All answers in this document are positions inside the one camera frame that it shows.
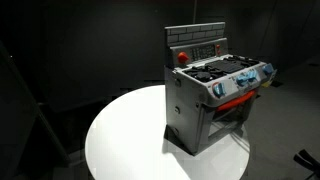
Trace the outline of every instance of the black background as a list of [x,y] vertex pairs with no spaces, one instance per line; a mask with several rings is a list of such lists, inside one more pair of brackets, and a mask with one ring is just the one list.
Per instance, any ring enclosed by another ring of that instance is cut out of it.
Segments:
[[[1,40],[56,112],[163,80],[165,26],[191,24],[194,1],[3,1]],[[280,71],[319,49],[319,1],[196,3],[195,23],[226,22],[231,54]]]

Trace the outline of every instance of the dark floor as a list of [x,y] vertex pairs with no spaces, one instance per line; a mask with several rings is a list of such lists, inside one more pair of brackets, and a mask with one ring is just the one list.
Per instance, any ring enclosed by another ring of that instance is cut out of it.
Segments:
[[[314,65],[318,59],[278,75],[277,87],[261,88],[245,124],[251,151],[242,180],[305,179],[311,172],[293,161],[304,148],[320,160],[320,66]],[[88,179],[93,178],[83,162],[54,168],[39,180]]]

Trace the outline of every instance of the blue knob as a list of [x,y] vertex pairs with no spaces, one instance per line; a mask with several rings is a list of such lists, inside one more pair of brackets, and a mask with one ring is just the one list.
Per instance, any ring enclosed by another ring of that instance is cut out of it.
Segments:
[[254,81],[254,80],[256,79],[256,77],[257,77],[257,71],[256,71],[256,70],[249,71],[249,72],[247,73],[247,77],[248,77],[248,81],[249,81],[249,82]]
[[272,74],[274,71],[271,64],[267,64],[267,65],[263,66],[262,70],[266,75]]
[[248,77],[247,76],[243,76],[243,75],[239,75],[237,77],[237,84],[239,86],[244,86],[248,83]]
[[217,97],[221,97],[222,95],[225,95],[226,94],[226,90],[224,88],[224,84],[223,83],[219,83],[219,84],[216,84],[215,86],[213,86],[213,93]]

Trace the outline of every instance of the round tabletop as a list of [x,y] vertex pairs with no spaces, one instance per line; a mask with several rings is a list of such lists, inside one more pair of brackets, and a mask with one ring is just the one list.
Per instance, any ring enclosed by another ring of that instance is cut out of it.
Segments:
[[165,86],[127,93],[95,118],[85,142],[96,180],[236,180],[249,160],[247,133],[233,132],[192,156],[164,139]]

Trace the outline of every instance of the red handle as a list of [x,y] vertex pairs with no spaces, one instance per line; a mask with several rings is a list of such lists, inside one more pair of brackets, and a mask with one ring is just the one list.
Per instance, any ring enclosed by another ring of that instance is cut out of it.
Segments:
[[239,104],[243,103],[244,101],[250,99],[253,95],[254,95],[255,91],[252,90],[252,91],[249,91],[247,94],[237,98],[237,99],[234,99],[232,101],[229,101],[225,104],[222,104],[221,106],[219,106],[217,108],[217,111],[222,111],[222,110],[226,110],[226,109],[230,109],[230,108],[233,108],[235,106],[238,106]]

